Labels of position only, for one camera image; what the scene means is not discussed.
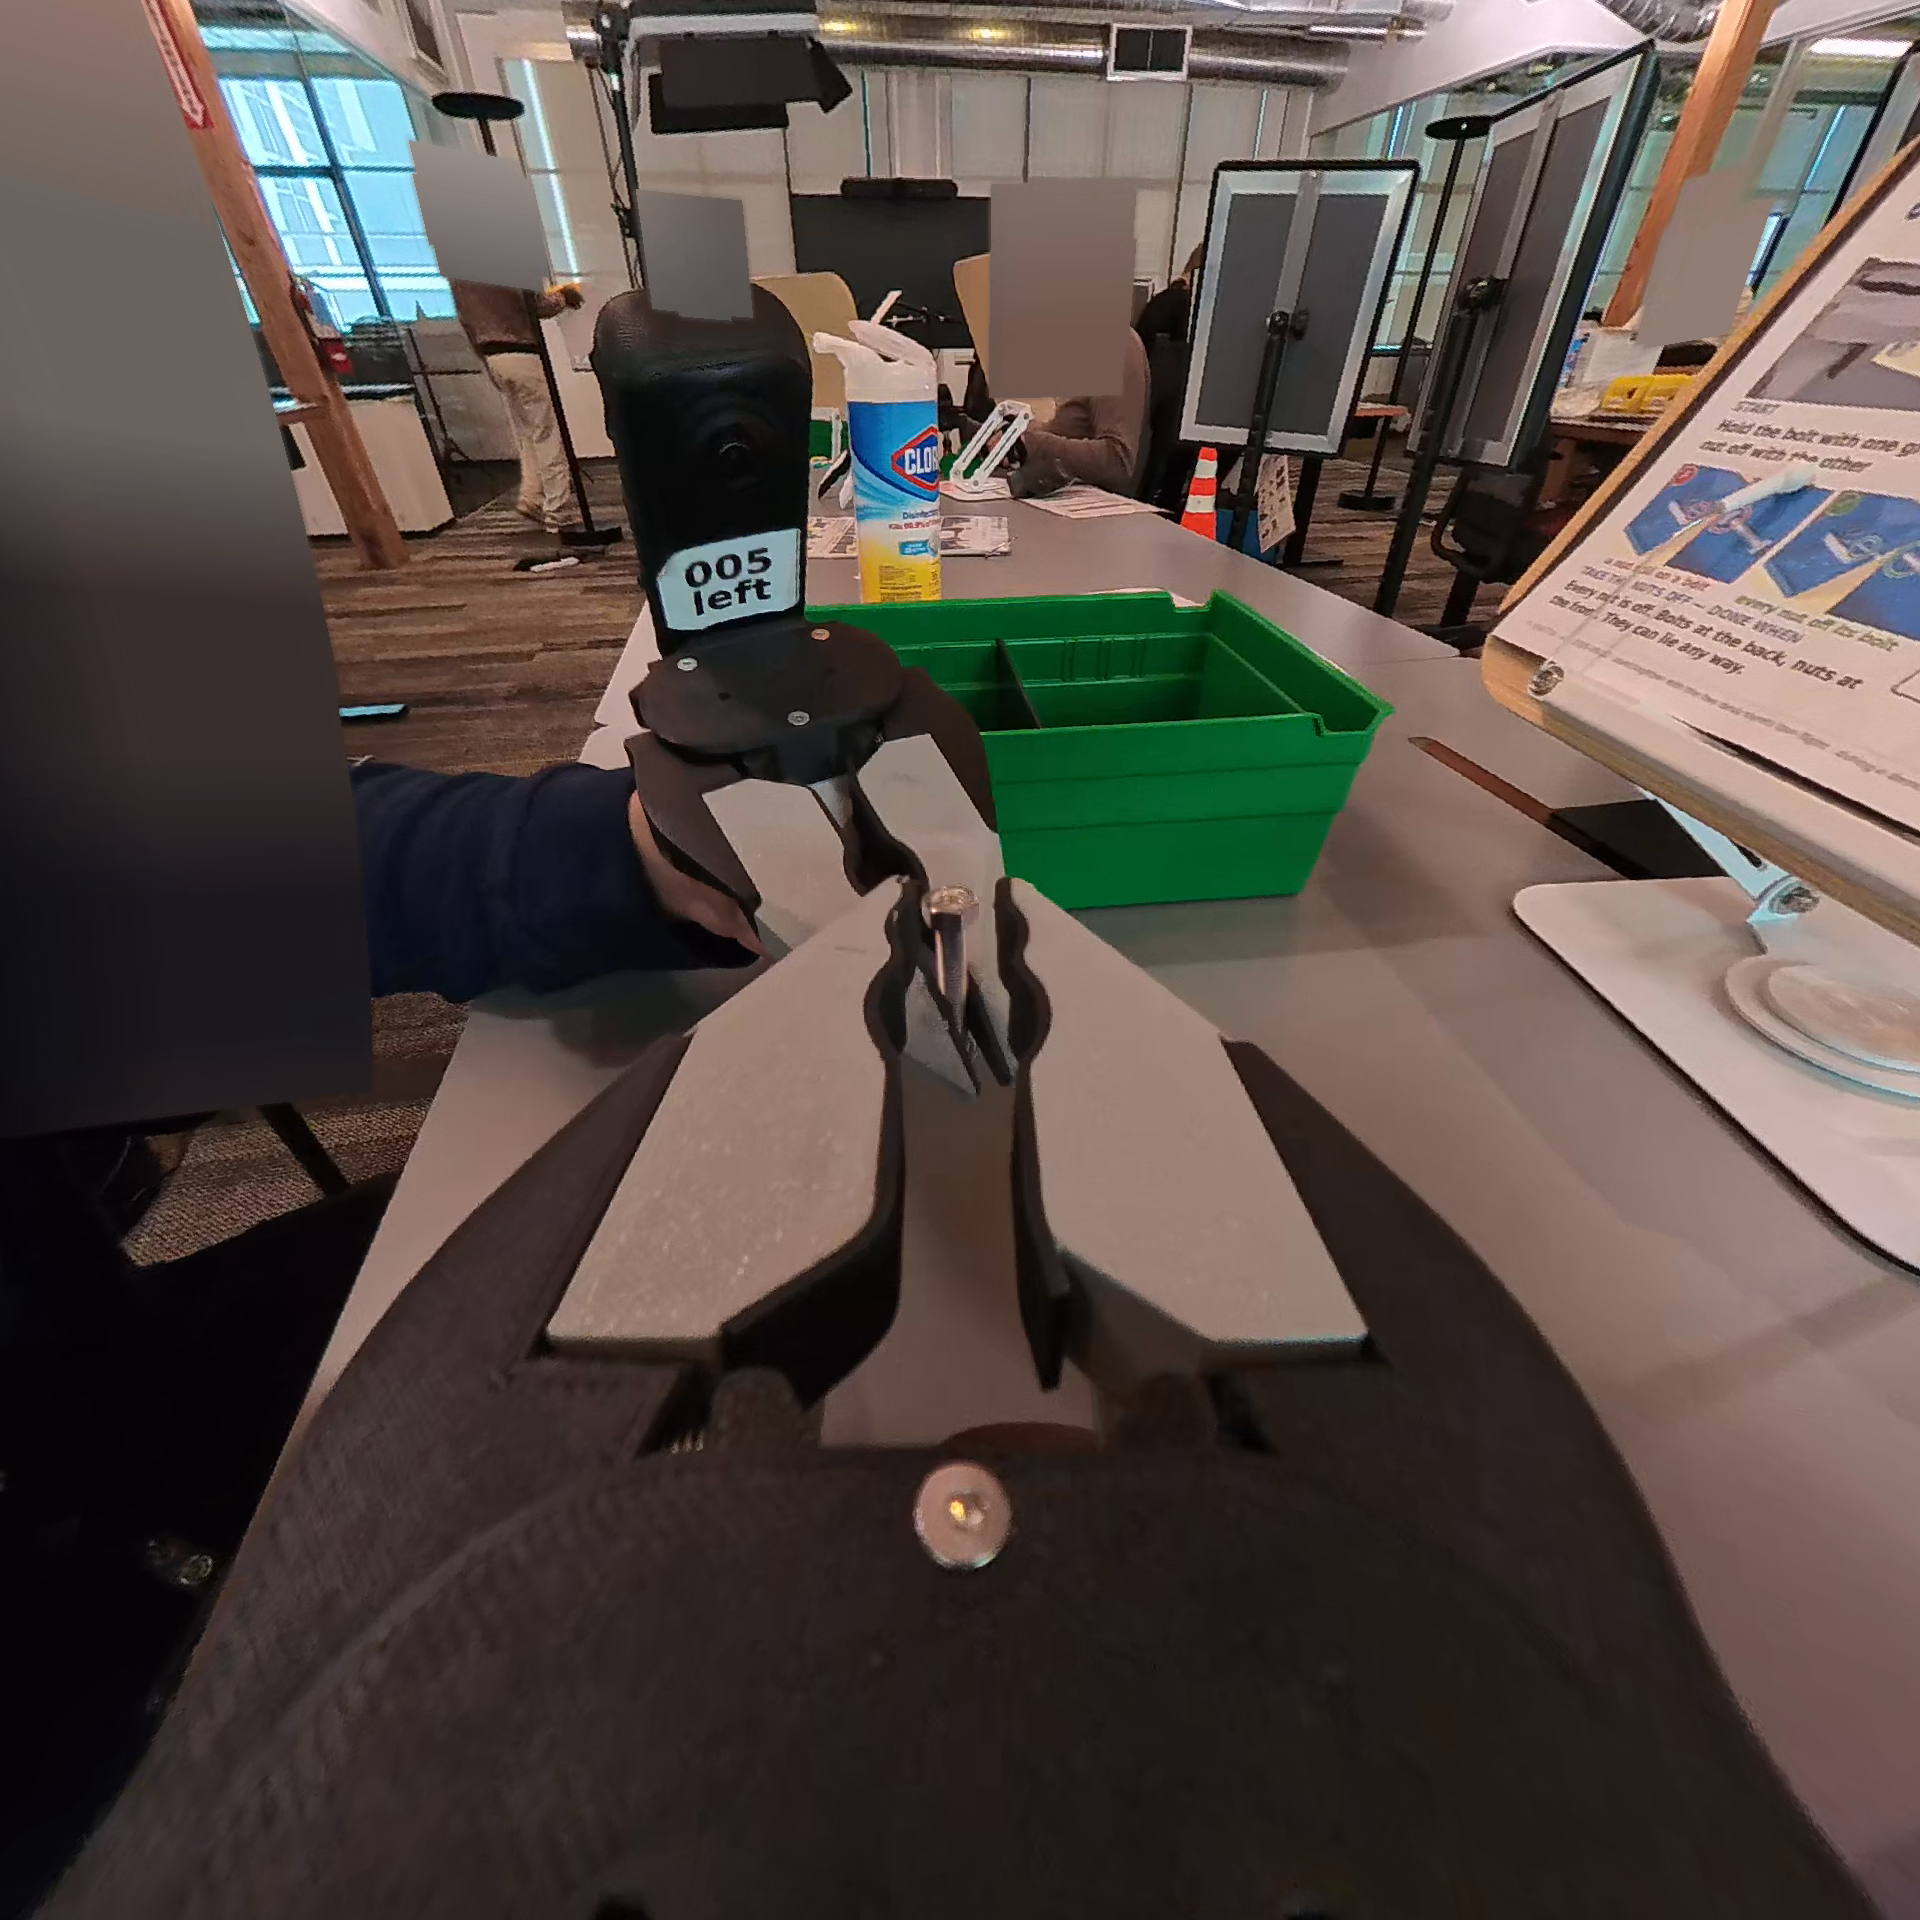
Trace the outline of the printed instruction sheet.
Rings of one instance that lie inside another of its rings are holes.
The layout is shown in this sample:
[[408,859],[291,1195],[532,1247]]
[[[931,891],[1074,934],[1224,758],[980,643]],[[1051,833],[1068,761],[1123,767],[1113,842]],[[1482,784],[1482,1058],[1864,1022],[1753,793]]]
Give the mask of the printed instruction sheet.
[[1917,153],[1672,405],[1496,640],[1917,829]]

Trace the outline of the disinfecting wipes canister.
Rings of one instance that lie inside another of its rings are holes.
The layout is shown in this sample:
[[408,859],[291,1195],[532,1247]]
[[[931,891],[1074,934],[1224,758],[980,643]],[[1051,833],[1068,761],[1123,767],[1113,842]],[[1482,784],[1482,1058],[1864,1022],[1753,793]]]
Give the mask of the disinfecting wipes canister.
[[940,558],[940,369],[888,323],[813,333],[846,385],[859,591],[865,604],[934,604]]

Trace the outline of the grey panel on stand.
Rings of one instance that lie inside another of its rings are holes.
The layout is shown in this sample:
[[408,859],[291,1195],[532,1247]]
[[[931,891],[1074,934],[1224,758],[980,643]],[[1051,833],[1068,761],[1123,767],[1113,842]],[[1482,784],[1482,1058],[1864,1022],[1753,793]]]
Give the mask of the grey panel on stand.
[[1179,438],[1241,454],[1234,549],[1267,454],[1339,454],[1417,183],[1414,160],[1215,167]]
[[1479,144],[1427,389],[1407,431],[1394,555],[1411,555],[1433,470],[1544,457],[1548,411],[1659,95],[1652,39],[1587,62],[1433,137]]

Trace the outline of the black studio light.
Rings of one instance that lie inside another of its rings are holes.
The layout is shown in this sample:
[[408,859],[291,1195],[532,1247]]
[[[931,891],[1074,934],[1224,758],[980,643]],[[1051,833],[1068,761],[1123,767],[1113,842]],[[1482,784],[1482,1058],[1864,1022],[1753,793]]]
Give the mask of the black studio light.
[[647,75],[647,121],[660,137],[705,131],[784,131],[787,108],[823,114],[852,95],[816,36],[673,36]]

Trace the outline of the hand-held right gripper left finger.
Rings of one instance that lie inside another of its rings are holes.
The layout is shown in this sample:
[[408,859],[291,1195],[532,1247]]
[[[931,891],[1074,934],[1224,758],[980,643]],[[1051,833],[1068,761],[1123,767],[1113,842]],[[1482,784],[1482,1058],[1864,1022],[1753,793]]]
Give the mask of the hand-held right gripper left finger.
[[767,1368],[803,1404],[875,1352],[901,1293],[908,921],[885,882],[692,1029],[555,1352]]

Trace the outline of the white plastic device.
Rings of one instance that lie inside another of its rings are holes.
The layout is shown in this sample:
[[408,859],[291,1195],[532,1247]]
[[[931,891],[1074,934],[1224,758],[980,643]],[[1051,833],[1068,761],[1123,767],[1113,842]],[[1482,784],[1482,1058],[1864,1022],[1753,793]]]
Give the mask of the white plastic device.
[[940,477],[940,493],[957,500],[999,500],[1009,496],[1002,467],[1019,451],[1022,434],[1032,424],[1029,402],[996,402],[989,418],[973,428],[967,444],[953,454]]

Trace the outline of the wooden instruction board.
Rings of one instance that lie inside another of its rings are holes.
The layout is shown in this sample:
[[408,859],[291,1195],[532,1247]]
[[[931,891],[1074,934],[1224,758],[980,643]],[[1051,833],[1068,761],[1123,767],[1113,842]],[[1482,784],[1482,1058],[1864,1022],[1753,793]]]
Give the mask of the wooden instruction board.
[[[1910,140],[1878,180],[1884,180],[1887,170],[1897,170],[1900,157],[1913,150],[1917,144]],[[1845,219],[1868,189],[1861,189],[1838,219]],[[1802,261],[1780,284],[1789,284],[1793,274],[1806,268],[1829,229],[1822,229]],[[1776,291],[1753,307],[1727,343],[1740,340],[1753,317],[1770,307]],[[1567,549],[1571,536],[1597,513],[1597,503],[1620,487],[1623,467],[1656,444],[1669,411],[1672,405],[1639,447],[1629,451],[1597,487],[1587,506],[1571,516],[1571,526],[1544,558],[1528,568],[1525,581],[1502,604],[1502,617]],[[1838,898],[1868,921],[1917,940],[1917,829],[1900,829],[1897,823],[1851,807],[1770,761],[1698,735],[1652,709],[1626,705],[1590,682],[1574,682],[1571,699],[1554,702],[1564,669],[1554,660],[1535,660],[1496,637],[1482,647],[1482,679],[1505,709],[1525,715],[1554,738],[1577,744],[1620,777],[1678,803],[1682,813],[1714,826],[1789,875],[1806,878],[1812,888]]]

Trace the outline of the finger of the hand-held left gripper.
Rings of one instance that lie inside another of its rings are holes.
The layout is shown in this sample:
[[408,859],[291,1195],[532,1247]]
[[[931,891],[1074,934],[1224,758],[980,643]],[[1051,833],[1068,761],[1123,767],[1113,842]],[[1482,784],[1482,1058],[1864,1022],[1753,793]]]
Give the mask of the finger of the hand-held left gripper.
[[[813,787],[777,780],[738,780],[709,793],[709,810],[758,891],[754,927],[771,960],[803,947],[813,934],[849,914],[852,901],[875,885],[865,872],[882,872],[862,849],[852,810],[852,780],[823,780]],[[967,927],[970,1045],[960,1051],[947,1032],[934,996],[931,927],[921,895],[908,878],[908,901],[918,908],[914,937],[918,983],[904,993],[904,1055],[957,1091],[980,1091],[986,1081],[1012,1084],[1016,1064],[1006,1038],[1006,996],[986,953],[986,921],[993,888],[973,888],[980,901],[976,924]]]
[[996,888],[999,833],[931,735],[888,738],[852,774],[862,849],[918,888]]

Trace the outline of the white cabinet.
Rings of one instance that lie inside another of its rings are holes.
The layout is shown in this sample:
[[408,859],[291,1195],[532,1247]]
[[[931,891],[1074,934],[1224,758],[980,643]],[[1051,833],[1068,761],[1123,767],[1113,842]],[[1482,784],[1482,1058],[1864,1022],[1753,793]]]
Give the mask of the white cabinet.
[[[434,536],[451,526],[454,506],[444,493],[441,467],[415,398],[349,398],[349,415],[398,529],[405,536]],[[294,418],[294,408],[278,408],[278,418],[281,428],[287,428],[291,480],[300,500],[304,532],[310,539],[346,539],[349,529],[343,509],[323,477],[307,424]]]

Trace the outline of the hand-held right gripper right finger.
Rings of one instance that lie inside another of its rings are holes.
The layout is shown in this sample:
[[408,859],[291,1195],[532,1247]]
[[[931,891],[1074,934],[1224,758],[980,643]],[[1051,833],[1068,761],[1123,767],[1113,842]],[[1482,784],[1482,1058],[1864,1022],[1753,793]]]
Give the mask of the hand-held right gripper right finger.
[[1267,1058],[1019,878],[996,888],[996,970],[1038,1384],[1078,1368],[1117,1398],[1358,1355],[1362,1309],[1251,1094]]

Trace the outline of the wooden post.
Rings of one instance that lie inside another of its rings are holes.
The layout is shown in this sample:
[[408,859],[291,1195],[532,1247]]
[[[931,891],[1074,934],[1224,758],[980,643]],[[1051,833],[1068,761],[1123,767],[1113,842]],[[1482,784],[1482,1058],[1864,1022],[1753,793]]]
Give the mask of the wooden post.
[[1649,196],[1646,219],[1669,219],[1678,209],[1685,186],[1711,173],[1721,140],[1740,108],[1744,85],[1757,62],[1760,42],[1773,23],[1776,3],[1665,3],[1672,26],[1646,26],[1669,42],[1678,42],[1682,13],[1711,13],[1698,33],[1698,62],[1682,118],[1669,140],[1669,157]]
[[343,513],[349,542],[366,568],[392,571],[408,562],[398,519],[379,487],[372,457],[349,415],[349,402],[313,346],[310,323],[297,300],[294,271],[258,193],[251,160],[232,127],[193,7],[144,3],[140,10],[180,101],[229,251],[238,261],[238,274],[258,310],[274,369],[291,389],[297,421],[307,428],[310,447],[320,457],[320,470]]

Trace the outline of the green plastic bin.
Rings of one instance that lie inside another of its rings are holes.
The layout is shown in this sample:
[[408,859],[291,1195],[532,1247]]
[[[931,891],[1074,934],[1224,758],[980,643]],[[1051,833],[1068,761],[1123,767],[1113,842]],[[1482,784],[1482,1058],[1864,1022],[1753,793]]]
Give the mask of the green plastic bin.
[[1293,898],[1391,712],[1244,598],[813,604],[973,715],[1002,865],[1061,908]]

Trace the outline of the black office chair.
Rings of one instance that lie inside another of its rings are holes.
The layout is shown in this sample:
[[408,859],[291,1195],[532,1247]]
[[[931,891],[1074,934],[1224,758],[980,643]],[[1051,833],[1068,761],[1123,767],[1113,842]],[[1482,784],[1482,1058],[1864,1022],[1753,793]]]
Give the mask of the black office chair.
[[1456,650],[1482,643],[1486,627],[1469,617],[1476,591],[1515,584],[1551,542],[1541,490],[1544,457],[1522,467],[1460,467],[1427,542],[1453,568],[1443,614],[1424,627],[1427,637]]

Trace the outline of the white board stand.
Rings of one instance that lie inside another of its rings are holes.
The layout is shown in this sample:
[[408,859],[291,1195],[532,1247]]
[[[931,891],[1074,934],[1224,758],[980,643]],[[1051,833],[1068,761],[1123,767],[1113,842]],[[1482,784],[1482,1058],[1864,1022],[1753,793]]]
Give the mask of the white board stand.
[[1535,885],[1522,927],[1842,1228],[1917,1267],[1917,940],[1695,820],[1714,878]]

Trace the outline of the person's left forearm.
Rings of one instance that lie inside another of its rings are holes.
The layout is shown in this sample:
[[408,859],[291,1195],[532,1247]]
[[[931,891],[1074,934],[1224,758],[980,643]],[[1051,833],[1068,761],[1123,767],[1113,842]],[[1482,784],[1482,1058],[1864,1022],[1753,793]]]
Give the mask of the person's left forearm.
[[349,797],[376,999],[552,993],[689,960],[643,872],[624,774],[444,774],[356,758]]

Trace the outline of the person's left hand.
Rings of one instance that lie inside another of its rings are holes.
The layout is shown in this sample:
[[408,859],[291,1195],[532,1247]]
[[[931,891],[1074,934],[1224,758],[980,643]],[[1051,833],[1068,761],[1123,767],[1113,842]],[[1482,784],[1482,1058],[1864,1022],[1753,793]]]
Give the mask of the person's left hand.
[[627,826],[637,846],[640,869],[647,885],[653,888],[660,908],[692,927],[718,940],[731,940],[735,947],[748,950],[751,957],[764,957],[761,934],[744,908],[705,885],[702,878],[686,875],[656,842],[656,833],[647,820],[647,810],[637,793],[627,793]]

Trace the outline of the black monitor screen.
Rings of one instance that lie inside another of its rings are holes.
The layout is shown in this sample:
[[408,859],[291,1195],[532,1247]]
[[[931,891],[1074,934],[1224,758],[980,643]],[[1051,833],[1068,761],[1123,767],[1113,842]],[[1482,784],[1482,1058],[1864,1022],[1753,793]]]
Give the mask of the black monitor screen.
[[973,343],[953,264],[989,251],[989,196],[901,199],[895,180],[856,196],[793,193],[790,229],[797,274],[839,274],[862,317],[898,291],[888,320],[911,340],[927,349]]

